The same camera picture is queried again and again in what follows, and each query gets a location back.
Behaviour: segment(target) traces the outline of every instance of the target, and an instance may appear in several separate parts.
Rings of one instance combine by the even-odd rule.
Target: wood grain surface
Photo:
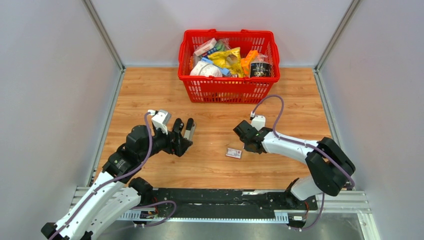
[[[329,137],[330,130],[310,68],[281,68],[281,78],[269,94],[284,98],[285,108],[277,125],[280,133],[307,139]],[[99,171],[124,143],[136,125],[144,125],[148,109],[163,109],[176,118],[193,118],[193,146],[182,157],[160,152],[135,176],[155,188],[285,189],[291,181],[309,174],[302,163],[276,154],[242,151],[241,159],[225,156],[227,148],[242,150],[233,132],[242,120],[249,122],[254,104],[192,103],[177,68],[127,68],[111,119]],[[281,108],[277,98],[267,99],[256,111],[272,127]]]

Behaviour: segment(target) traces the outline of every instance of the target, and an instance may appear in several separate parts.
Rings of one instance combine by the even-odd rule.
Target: gray floor
[[[309,225],[315,219],[310,214]],[[106,232],[131,225],[117,221]],[[100,240],[363,240],[356,214],[323,214],[314,228],[296,232],[274,223],[165,222],[145,229],[130,228],[104,235]]]

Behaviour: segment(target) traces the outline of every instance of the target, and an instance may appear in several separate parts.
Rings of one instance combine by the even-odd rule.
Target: blue object
[[[213,61],[211,61],[211,60],[209,60],[208,58],[206,58],[206,57],[202,57],[201,58],[201,60],[203,61],[203,62],[207,62],[208,64],[214,64],[214,62]],[[224,76],[230,76],[231,75],[231,72],[230,72],[230,70],[228,69],[228,68],[221,68],[221,67],[219,67],[219,66],[217,66],[217,65],[215,65],[217,68],[219,68],[219,70],[221,71],[221,73],[222,73],[222,75],[224,75]]]

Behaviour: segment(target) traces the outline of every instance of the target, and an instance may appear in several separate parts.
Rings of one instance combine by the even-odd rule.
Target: robotic arm
[[[280,154],[308,166],[311,175],[297,178],[287,187],[284,195],[286,204],[294,208],[320,193],[337,196],[348,178],[334,164],[325,161],[325,156],[316,148],[330,156],[349,176],[355,172],[355,166],[334,140],[324,137],[321,141],[311,141],[278,132],[276,136],[273,129],[265,127],[265,121],[264,116],[256,115],[251,124],[243,120],[234,132],[248,152]]]
[[[103,171],[72,210],[57,222],[44,225],[41,232],[47,239],[95,240],[126,211],[139,204],[152,203],[152,186],[140,177],[130,179],[141,169],[148,157],[160,151],[181,157],[193,144],[195,123],[192,118],[188,120],[183,137],[184,124],[180,118],[175,120],[172,130],[168,130],[170,113],[164,110],[149,112],[153,116],[151,121],[155,133],[151,139],[151,149],[149,126],[135,126],[126,136],[126,142],[110,155]],[[107,203],[129,181],[124,192]]]

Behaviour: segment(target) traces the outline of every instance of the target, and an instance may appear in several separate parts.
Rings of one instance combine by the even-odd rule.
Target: gray wall
[[[283,66],[313,66],[351,0],[93,0],[126,65],[172,66],[187,29],[271,30]]]
[[[0,2],[0,239],[65,215],[118,77],[81,0]]]
[[[364,0],[322,75],[382,239],[422,239],[424,2]]]

